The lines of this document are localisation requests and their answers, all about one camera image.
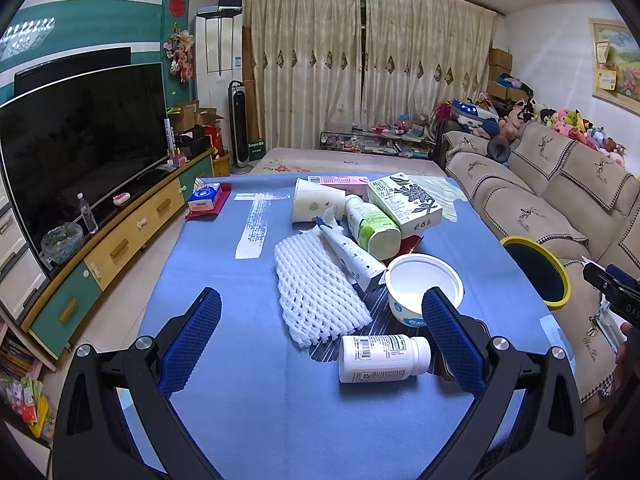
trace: yellow ring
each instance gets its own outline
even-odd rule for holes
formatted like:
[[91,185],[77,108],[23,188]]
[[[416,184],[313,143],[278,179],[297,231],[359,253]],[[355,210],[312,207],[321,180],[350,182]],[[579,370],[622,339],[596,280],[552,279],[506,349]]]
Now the yellow ring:
[[523,236],[507,236],[507,237],[504,237],[502,240],[500,240],[500,243],[504,246],[510,245],[510,244],[520,244],[520,245],[530,247],[531,249],[538,251],[548,261],[550,261],[551,264],[556,269],[556,271],[558,272],[558,274],[560,274],[560,277],[562,278],[562,284],[564,285],[564,296],[560,301],[545,301],[545,304],[549,310],[559,310],[560,308],[565,306],[566,302],[569,301],[569,298],[571,297],[571,282],[569,281],[569,276],[567,275],[566,270],[564,270],[564,267],[560,263],[560,260],[558,260],[555,256],[553,256],[552,253],[550,253],[547,249],[545,249],[539,243],[533,240],[529,240],[528,238],[525,238]]

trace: beige sofa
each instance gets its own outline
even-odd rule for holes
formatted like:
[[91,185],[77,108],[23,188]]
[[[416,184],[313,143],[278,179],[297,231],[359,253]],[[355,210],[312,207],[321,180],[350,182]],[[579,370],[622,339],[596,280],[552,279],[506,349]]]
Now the beige sofa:
[[486,140],[445,137],[447,173],[496,237],[536,240],[566,268],[572,295],[553,315],[575,351],[578,392],[591,415],[611,393],[615,354],[590,320],[600,296],[582,278],[582,256],[640,278],[640,184],[600,152],[535,122],[520,128],[508,169],[486,158]]

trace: blue tablecloth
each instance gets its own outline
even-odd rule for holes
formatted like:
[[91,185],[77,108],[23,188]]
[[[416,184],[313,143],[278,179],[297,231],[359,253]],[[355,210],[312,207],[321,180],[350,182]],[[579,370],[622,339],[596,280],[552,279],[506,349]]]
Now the blue tablecloth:
[[[296,177],[224,179],[232,182],[232,196],[215,220],[183,226],[140,335],[157,334],[205,286],[222,296],[220,324],[171,402],[226,479],[415,479],[451,436],[472,396],[431,374],[340,384],[337,362],[313,360],[293,342],[278,304],[273,248],[300,227],[292,226],[292,200],[285,198],[293,195]],[[235,200],[238,193],[279,200],[256,207],[253,200]],[[418,252],[456,269],[465,288],[460,312],[484,320],[492,335],[506,336],[520,350],[544,353],[552,342],[564,342],[571,356],[543,301],[499,241],[467,202],[455,207],[458,221],[442,219],[428,229]],[[257,238],[264,240],[262,251],[236,259],[247,222],[260,234],[250,237],[249,252],[258,251]],[[494,443],[508,435],[519,403],[514,396]],[[162,469],[134,407],[125,414],[145,461]]]

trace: television stand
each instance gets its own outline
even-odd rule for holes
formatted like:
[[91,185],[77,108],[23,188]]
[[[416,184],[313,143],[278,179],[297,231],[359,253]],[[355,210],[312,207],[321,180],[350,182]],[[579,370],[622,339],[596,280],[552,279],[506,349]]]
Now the television stand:
[[44,364],[52,371],[76,328],[127,262],[183,209],[195,179],[229,175],[228,153],[216,160],[212,154],[207,150],[175,171],[147,171],[119,190],[131,194],[124,206],[104,200],[95,208],[98,232],[54,270],[49,285],[18,320],[50,357]]

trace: painting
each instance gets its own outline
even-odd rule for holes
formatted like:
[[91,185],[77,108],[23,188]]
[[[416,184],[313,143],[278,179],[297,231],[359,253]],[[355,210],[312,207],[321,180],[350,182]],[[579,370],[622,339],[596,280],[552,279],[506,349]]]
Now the painting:
[[[640,48],[624,22],[590,19],[593,51],[593,95],[640,115]],[[596,63],[596,43],[609,41],[604,67]],[[598,88],[598,69],[616,72],[611,91]]]

